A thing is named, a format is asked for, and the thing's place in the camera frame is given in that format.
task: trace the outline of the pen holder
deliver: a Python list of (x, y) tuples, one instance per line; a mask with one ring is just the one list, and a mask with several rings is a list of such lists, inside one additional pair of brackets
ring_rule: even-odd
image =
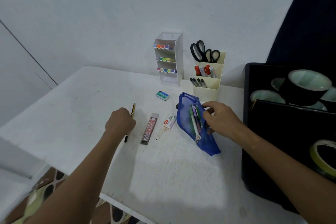
[(196, 76), (196, 80), (203, 79), (207, 85), (207, 88), (203, 87), (192, 87), (193, 95), (198, 97), (201, 101), (208, 102), (208, 101), (217, 101), (218, 98), (218, 91), (219, 86), (222, 80), (222, 73), (224, 67), (224, 60), (225, 60), (226, 52), (220, 52), (220, 57), (217, 63), (207, 63), (207, 62), (199, 62), (198, 66), (205, 67), (206, 65), (210, 65), (215, 69), (216, 77), (217, 78), (210, 78), (206, 76)]
[(161, 33), (155, 39), (154, 45), (167, 45), (172, 48), (168, 50), (154, 48), (157, 58), (157, 71), (160, 74), (162, 85), (179, 87), (183, 78), (182, 33)]

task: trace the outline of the cream pen holder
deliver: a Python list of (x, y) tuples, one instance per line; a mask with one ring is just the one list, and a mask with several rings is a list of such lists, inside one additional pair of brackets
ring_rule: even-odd
[(224, 67), (224, 60), (225, 60), (226, 52), (220, 52), (220, 58), (218, 59), (217, 63), (206, 63), (206, 62), (199, 62), (198, 66), (205, 67), (206, 65), (210, 65), (215, 69), (216, 77), (217, 78), (210, 78), (205, 76), (196, 76), (196, 80), (203, 79), (207, 85), (207, 88), (203, 87), (192, 87), (193, 95), (198, 97), (200, 101), (208, 102), (208, 101), (217, 101), (219, 86), (221, 84), (223, 67)]

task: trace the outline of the tiled floor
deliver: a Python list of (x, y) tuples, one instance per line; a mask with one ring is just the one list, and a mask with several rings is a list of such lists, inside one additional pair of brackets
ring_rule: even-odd
[[(24, 224), (41, 204), (64, 182), (65, 174), (50, 168), (36, 183), (29, 195), (6, 217), (2, 224)], [(140, 224), (138, 219), (99, 199), (91, 224)]]

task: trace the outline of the blue mesh pouch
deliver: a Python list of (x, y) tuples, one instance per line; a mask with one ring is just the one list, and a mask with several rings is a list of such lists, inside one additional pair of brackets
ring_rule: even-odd
[(198, 97), (183, 92), (178, 101), (176, 121), (198, 145), (198, 147), (210, 156), (221, 153), (213, 135), (208, 135), (206, 121), (203, 118), (205, 109)]

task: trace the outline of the scissors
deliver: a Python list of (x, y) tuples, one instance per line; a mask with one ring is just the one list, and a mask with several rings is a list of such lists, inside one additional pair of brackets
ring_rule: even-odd
[(191, 44), (190, 51), (194, 59), (198, 62), (217, 63), (217, 60), (221, 56), (221, 53), (218, 50), (205, 50), (202, 40), (197, 41), (196, 44)]

